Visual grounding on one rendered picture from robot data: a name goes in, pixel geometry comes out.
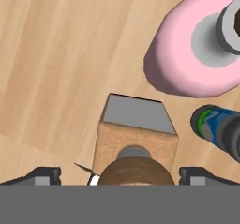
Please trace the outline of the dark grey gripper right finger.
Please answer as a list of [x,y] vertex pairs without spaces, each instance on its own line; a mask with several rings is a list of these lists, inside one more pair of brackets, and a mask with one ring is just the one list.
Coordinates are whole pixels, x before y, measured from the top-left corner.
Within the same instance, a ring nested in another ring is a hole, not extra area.
[[181,167],[179,175],[179,184],[185,186],[240,186],[240,183],[217,177],[203,167]]

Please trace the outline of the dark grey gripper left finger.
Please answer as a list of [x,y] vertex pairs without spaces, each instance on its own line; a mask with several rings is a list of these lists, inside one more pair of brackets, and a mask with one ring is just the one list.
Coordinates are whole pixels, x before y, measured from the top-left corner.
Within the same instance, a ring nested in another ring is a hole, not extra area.
[[60,176],[60,167],[36,167],[25,176],[1,183],[1,186],[59,186]]

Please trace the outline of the small white object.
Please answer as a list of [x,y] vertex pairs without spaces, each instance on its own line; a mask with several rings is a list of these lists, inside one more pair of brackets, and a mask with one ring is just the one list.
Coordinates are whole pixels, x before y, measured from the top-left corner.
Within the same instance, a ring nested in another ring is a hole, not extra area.
[[90,186],[96,186],[98,184],[99,176],[94,175],[93,177],[90,178]]

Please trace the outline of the blue and green labelled bottle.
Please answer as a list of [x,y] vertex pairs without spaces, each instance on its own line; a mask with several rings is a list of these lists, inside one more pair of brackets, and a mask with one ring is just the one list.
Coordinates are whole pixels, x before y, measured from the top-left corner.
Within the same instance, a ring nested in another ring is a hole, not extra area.
[[207,104],[194,111],[190,124],[196,135],[240,163],[240,112]]

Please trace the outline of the brown bottle with grey neck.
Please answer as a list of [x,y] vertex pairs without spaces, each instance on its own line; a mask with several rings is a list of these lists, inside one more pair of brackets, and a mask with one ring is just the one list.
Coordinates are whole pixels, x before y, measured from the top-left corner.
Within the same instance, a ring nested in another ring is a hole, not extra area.
[[98,180],[99,185],[173,186],[167,169],[152,159],[150,152],[140,145],[123,148],[115,161],[108,165]]

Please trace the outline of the tan box with grey top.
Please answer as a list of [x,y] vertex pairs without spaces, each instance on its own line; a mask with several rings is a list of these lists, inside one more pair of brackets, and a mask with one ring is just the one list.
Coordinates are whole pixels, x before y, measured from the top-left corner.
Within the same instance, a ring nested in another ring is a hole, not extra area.
[[110,93],[97,128],[92,171],[101,175],[126,148],[146,154],[172,172],[179,138],[161,101]]

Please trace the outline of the pink bottle with grey neck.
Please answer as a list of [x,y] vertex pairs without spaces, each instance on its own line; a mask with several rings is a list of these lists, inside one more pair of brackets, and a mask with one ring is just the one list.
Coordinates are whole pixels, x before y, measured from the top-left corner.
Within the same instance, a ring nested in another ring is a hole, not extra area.
[[182,0],[143,59],[148,82],[184,97],[217,97],[240,85],[240,0]]

